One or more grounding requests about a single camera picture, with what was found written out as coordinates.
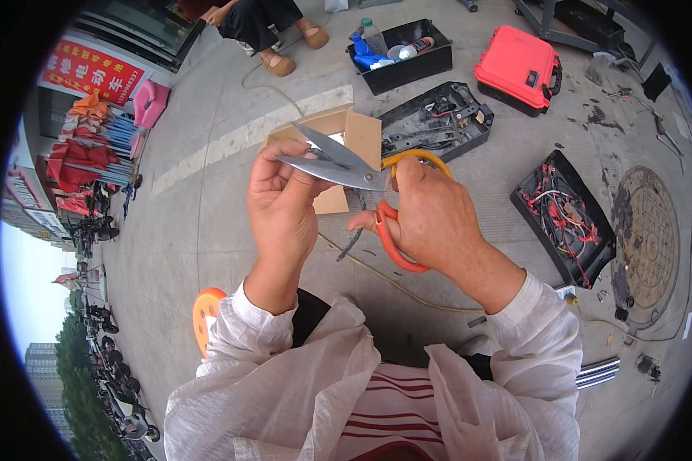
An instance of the hand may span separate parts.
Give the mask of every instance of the hand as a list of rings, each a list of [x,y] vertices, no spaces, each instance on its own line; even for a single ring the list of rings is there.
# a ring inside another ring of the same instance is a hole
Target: hand
[[[228,14],[229,8],[211,7],[210,9],[212,10],[213,8],[215,8],[215,10],[213,10],[212,13],[208,10],[209,14],[207,18],[204,19],[209,25],[219,27],[223,23],[223,19],[226,17],[226,14]]]
[[[503,309],[526,275],[484,239],[466,188],[411,156],[398,162],[396,179],[398,221],[386,221],[397,247],[447,276],[488,313]],[[347,227],[378,233],[371,210],[351,218]]]
[[[244,291],[254,305],[275,315],[292,307],[299,273],[318,238],[313,199],[333,183],[274,156],[306,156],[309,147],[292,139],[278,141],[259,152],[251,168],[246,207],[259,257]]]

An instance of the orange stool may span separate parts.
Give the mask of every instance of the orange stool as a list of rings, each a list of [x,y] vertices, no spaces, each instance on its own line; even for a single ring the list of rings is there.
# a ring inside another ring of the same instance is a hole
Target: orange stool
[[[208,343],[208,331],[210,327],[208,326],[208,318],[218,318],[218,306],[221,304],[221,300],[226,297],[226,294],[222,290],[218,289],[204,289],[200,292],[197,298],[195,298],[195,305],[193,307],[193,328],[195,329],[195,339],[200,347],[200,352],[203,353],[203,357],[208,358],[207,355],[207,343]]]

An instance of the spray can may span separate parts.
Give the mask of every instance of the spray can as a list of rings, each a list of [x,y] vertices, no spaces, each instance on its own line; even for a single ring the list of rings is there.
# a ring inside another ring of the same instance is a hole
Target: spray can
[[[418,41],[412,42],[410,45],[403,46],[400,50],[400,59],[414,58],[420,53],[433,48],[433,45],[435,45],[433,37],[423,37]]]

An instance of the shop sign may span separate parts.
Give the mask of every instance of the shop sign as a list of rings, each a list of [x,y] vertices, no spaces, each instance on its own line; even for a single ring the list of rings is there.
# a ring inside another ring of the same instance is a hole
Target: shop sign
[[[53,212],[41,190],[35,171],[24,167],[15,167],[8,171],[5,185],[16,202],[23,208],[45,209]]]
[[[124,106],[144,70],[94,48],[61,39],[49,55],[41,83],[63,86]]]
[[[64,229],[64,226],[59,222],[59,218],[53,211],[43,211],[41,209],[23,209],[24,212],[30,217],[33,217],[41,226],[46,227],[52,234],[57,237],[72,238]]]

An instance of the cardboard box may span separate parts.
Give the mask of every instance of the cardboard box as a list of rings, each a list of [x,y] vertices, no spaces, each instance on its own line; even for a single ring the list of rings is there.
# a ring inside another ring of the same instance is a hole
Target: cardboard box
[[[352,110],[353,104],[328,109],[317,114],[295,120],[299,124],[313,128],[323,134],[332,135],[342,133],[344,146],[360,156],[369,166],[380,170],[381,164],[381,137],[382,122],[370,116],[357,114]],[[277,139],[296,139],[307,141],[302,133],[288,123],[280,126],[267,135],[261,149]],[[324,215],[328,213],[343,213],[348,211],[346,195],[342,186],[335,186],[318,196],[313,206],[315,213]]]

